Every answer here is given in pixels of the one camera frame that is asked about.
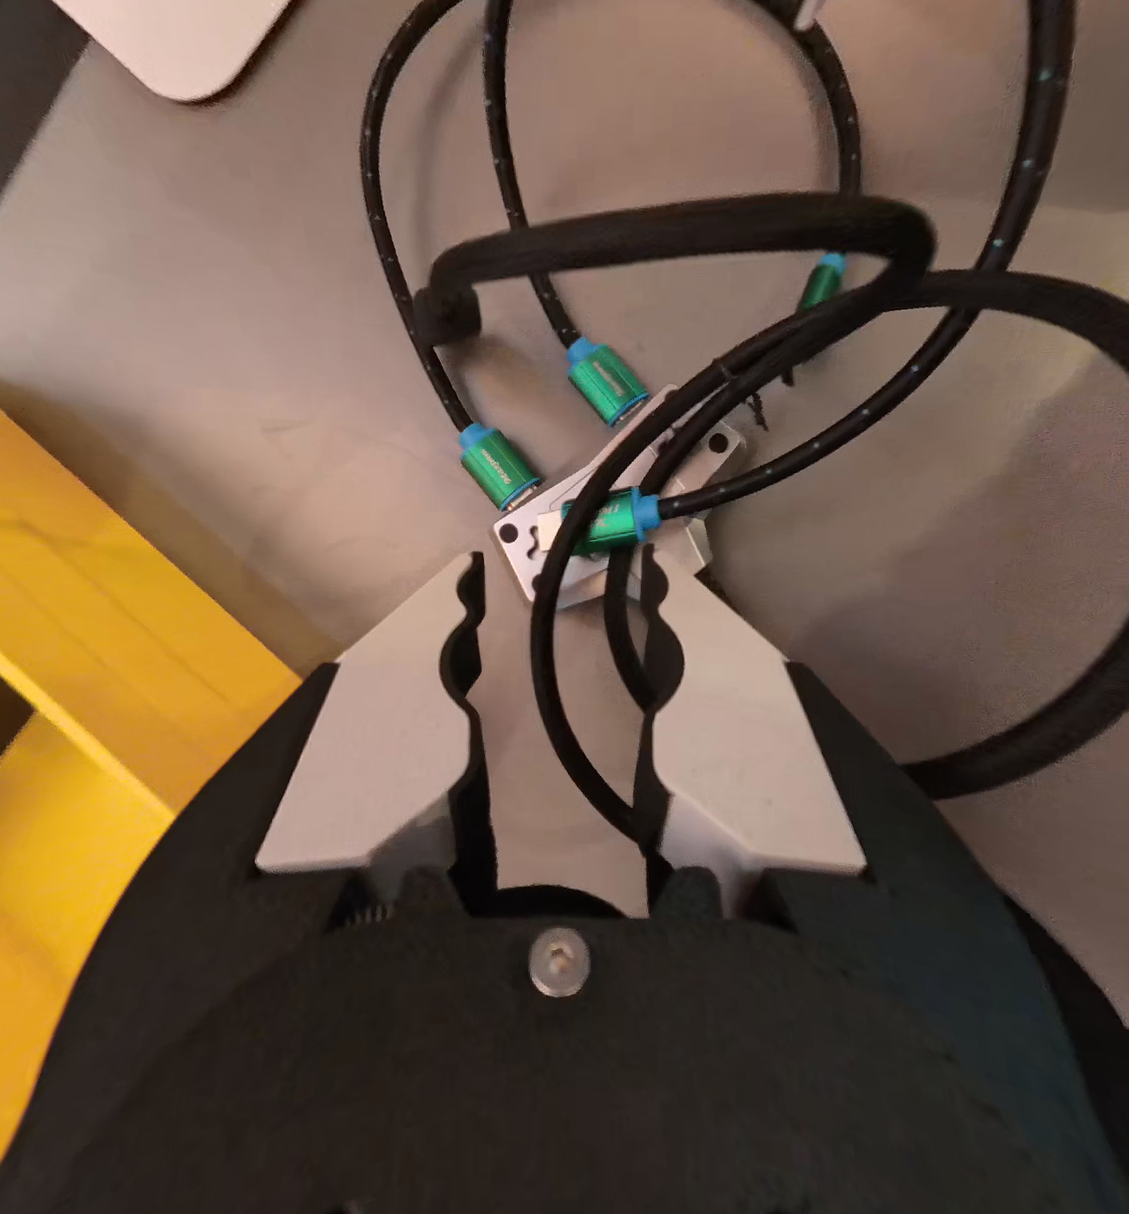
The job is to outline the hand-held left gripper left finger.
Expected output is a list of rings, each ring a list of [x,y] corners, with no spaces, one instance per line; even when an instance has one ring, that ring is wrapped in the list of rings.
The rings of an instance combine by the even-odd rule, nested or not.
[[[266,873],[408,872],[464,856],[465,801],[487,766],[469,692],[482,671],[481,552],[455,557],[331,664],[330,690],[256,853]]]

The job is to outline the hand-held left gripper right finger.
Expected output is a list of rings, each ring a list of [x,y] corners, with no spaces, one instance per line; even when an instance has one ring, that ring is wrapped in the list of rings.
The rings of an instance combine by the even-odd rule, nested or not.
[[[642,604],[655,699],[635,805],[656,853],[708,870],[724,915],[743,915],[768,872],[862,876],[867,856],[785,653],[656,547]]]

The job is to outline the silver hdmi switch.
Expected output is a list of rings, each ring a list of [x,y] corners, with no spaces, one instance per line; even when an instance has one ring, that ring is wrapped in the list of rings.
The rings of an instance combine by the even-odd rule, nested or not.
[[[562,519],[564,505],[579,496],[594,471],[618,445],[624,431],[633,431],[643,425],[647,417],[660,409],[664,400],[677,389],[676,383],[669,383],[639,404],[630,417],[621,421],[589,462],[556,478],[546,488],[508,510],[494,525],[496,547],[508,560],[512,574],[527,601],[535,600],[538,579],[548,555],[548,544],[539,538],[538,525],[553,516],[556,521],[551,522],[549,529],[555,531]],[[734,469],[746,451],[747,439],[739,428],[726,421],[716,423],[681,462],[668,482],[664,495],[682,495],[716,482]],[[665,522],[663,527],[650,534],[650,539],[690,574],[699,574],[713,560],[703,514],[690,519],[678,518]],[[574,557],[564,575],[557,608],[565,610],[583,601],[603,597],[607,569],[608,553],[605,552]]]

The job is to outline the yellow plastic bin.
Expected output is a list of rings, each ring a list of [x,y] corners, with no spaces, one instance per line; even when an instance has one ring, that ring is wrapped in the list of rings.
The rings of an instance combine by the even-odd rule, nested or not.
[[[0,409],[0,1160],[133,874],[298,682]]]

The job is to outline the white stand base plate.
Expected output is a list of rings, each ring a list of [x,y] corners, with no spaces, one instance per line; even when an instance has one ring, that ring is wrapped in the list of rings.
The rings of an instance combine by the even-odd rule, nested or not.
[[[58,1],[159,97],[213,98],[239,80],[291,1]]]

